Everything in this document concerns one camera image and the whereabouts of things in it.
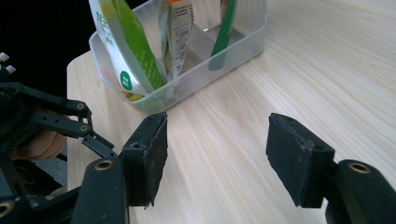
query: transparent plastic bin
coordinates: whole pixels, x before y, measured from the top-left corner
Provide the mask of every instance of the transparent plastic bin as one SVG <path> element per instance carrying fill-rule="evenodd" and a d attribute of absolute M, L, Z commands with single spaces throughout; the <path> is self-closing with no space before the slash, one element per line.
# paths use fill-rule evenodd
<path fill-rule="evenodd" d="M 137 101 L 128 101 L 121 93 L 113 65 L 99 35 L 92 34 L 89 43 L 98 76 L 121 100 L 144 114 L 162 112 L 200 90 L 235 67 L 258 55 L 263 49 L 267 21 L 266 0 L 239 0 L 228 48 L 210 56 L 219 33 L 220 0 L 191 0 L 194 25 L 188 55 L 182 73 L 175 80 Z M 161 40 L 158 25 L 158 0 L 151 0 L 134 9 L 141 21 L 151 50 L 161 60 Z M 221 62 L 220 69 L 209 68 L 211 61 Z"/>

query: green logo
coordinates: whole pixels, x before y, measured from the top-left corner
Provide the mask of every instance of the green logo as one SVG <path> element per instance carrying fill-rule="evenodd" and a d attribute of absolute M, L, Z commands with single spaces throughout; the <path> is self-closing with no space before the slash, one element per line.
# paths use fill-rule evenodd
<path fill-rule="evenodd" d="M 129 77 L 129 74 L 125 71 L 122 71 L 120 74 L 120 82 L 121 86 L 126 90 L 126 91 L 131 91 L 132 90 L 132 81 L 131 78 Z"/>

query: human hand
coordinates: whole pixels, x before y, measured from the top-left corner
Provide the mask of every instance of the human hand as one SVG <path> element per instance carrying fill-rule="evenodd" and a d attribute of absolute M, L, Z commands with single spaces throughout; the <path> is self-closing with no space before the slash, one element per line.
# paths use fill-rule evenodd
<path fill-rule="evenodd" d="M 47 113 L 56 114 L 42 108 L 37 110 L 45 111 Z M 51 130 L 42 130 L 37 133 L 30 142 L 23 146 L 16 148 L 11 154 L 12 160 L 45 160 L 55 158 L 62 152 L 66 145 L 67 137 L 60 133 Z"/>

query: metal screw hole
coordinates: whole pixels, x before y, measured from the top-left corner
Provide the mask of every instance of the metal screw hole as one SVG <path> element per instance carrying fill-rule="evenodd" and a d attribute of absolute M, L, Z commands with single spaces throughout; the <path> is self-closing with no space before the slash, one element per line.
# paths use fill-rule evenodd
<path fill-rule="evenodd" d="M 131 147 L 140 147 L 140 145 L 138 143 L 132 143 Z"/>
<path fill-rule="evenodd" d="M 371 173 L 370 168 L 368 168 L 366 165 L 361 164 L 361 163 L 351 162 L 348 166 L 353 171 L 361 173 L 361 174 L 367 175 L 367 174 Z"/>
<path fill-rule="evenodd" d="M 5 217 L 14 208 L 14 202 L 0 203 L 0 218 Z"/>
<path fill-rule="evenodd" d="M 95 164 L 95 170 L 104 171 L 113 166 L 113 161 L 101 161 Z"/>

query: light wood grain surface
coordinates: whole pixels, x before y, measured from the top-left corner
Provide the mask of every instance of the light wood grain surface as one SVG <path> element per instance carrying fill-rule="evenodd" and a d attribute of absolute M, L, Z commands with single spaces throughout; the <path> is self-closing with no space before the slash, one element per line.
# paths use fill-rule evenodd
<path fill-rule="evenodd" d="M 326 223 L 294 206 L 266 155 L 272 112 L 299 120 L 335 161 L 376 167 L 396 188 L 396 2 L 269 0 L 263 52 L 167 110 L 168 159 L 155 205 L 132 223 Z M 90 52 L 68 66 L 68 98 L 121 147 L 145 115 L 99 80 Z M 68 140 L 68 183 L 96 155 Z"/>

